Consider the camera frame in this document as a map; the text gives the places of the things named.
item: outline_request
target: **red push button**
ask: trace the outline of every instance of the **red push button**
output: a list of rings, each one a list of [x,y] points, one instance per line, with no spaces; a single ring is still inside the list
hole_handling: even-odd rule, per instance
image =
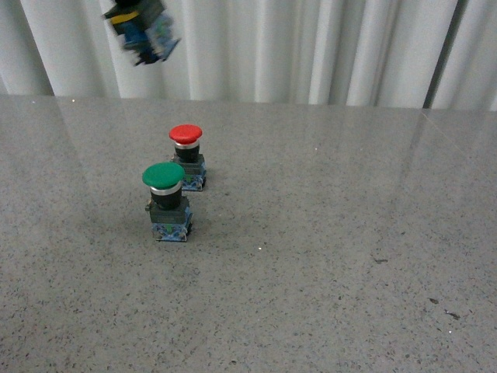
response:
[[[202,136],[202,129],[195,124],[180,124],[169,132],[169,137],[181,145],[193,144]]]

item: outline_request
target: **speckled gray surface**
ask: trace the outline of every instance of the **speckled gray surface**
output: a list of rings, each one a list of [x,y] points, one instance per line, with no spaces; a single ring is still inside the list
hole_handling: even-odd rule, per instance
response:
[[[207,189],[156,242],[185,122]],[[0,131],[0,371],[497,371],[496,113],[0,96]]]

